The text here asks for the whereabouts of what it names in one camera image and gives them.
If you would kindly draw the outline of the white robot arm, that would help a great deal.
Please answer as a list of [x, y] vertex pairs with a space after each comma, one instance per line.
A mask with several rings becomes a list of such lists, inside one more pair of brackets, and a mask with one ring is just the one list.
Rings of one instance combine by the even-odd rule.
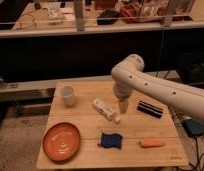
[[204, 123], [204, 89], [150, 76], [143, 72], [144, 66], [141, 56], [130, 54], [112, 68], [113, 91], [119, 100], [136, 90]]

